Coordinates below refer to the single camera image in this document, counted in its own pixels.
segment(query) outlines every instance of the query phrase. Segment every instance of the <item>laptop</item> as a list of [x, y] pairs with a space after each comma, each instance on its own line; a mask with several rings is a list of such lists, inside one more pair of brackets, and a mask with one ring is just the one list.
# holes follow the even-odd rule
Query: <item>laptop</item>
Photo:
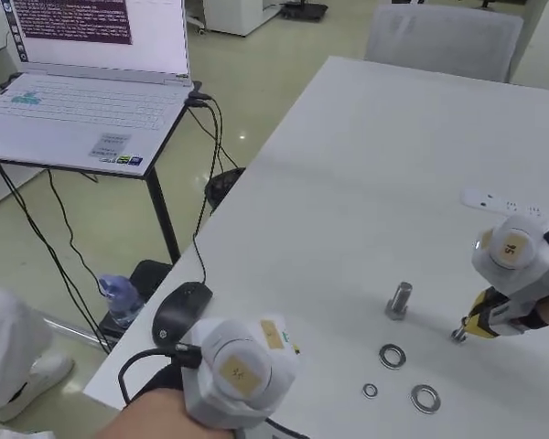
[[182, 0], [0, 0], [0, 161], [141, 177], [193, 90]]

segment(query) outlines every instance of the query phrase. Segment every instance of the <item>black mouse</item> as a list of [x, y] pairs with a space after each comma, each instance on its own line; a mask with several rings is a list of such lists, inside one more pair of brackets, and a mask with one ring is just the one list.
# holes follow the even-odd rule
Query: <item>black mouse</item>
[[175, 346], [199, 320], [212, 297], [211, 290], [200, 282], [185, 282], [169, 294], [153, 320], [155, 344], [159, 348]]

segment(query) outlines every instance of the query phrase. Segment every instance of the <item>hex bolt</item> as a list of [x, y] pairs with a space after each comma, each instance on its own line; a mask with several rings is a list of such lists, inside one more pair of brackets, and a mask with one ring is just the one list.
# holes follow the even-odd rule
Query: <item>hex bolt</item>
[[384, 313], [391, 320], [403, 320], [406, 314], [406, 303], [411, 297], [413, 286], [408, 282], [401, 282], [394, 293], [394, 297], [388, 301]]
[[461, 319], [461, 326], [451, 333], [451, 339], [454, 343], [463, 343], [466, 341], [466, 318]]

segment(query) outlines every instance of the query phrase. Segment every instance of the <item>electrical outlet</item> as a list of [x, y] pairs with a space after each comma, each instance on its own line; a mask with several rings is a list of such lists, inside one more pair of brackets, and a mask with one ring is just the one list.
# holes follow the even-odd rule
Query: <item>electrical outlet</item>
[[492, 192], [484, 192], [475, 188], [465, 188], [461, 191], [459, 200], [469, 208], [486, 210], [510, 216], [515, 214], [549, 220], [549, 210], [539, 208], [533, 204], [523, 204], [500, 197]]

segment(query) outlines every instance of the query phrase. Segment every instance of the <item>small washer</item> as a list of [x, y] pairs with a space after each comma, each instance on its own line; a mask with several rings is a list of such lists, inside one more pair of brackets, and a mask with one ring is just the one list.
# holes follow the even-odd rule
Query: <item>small washer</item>
[[372, 398], [376, 398], [376, 395], [378, 395], [378, 387], [370, 383], [364, 384], [364, 387], [362, 387], [362, 393], [366, 398], [371, 400]]
[[[398, 362], [392, 363], [386, 358], [386, 352], [388, 352], [389, 350], [399, 356]], [[400, 347], [393, 345], [392, 343], [384, 345], [378, 352], [378, 356], [381, 359], [382, 365], [387, 369], [398, 370], [403, 366], [404, 363], [406, 363], [406, 355], [404, 354], [404, 351]]]
[[[429, 393], [431, 398], [433, 398], [433, 405], [431, 407], [427, 407], [419, 401], [419, 395], [422, 392]], [[441, 398], [439, 398], [439, 394], [433, 387], [427, 386], [426, 384], [418, 384], [413, 387], [411, 390], [411, 401], [416, 409], [424, 414], [433, 414], [441, 407]]]

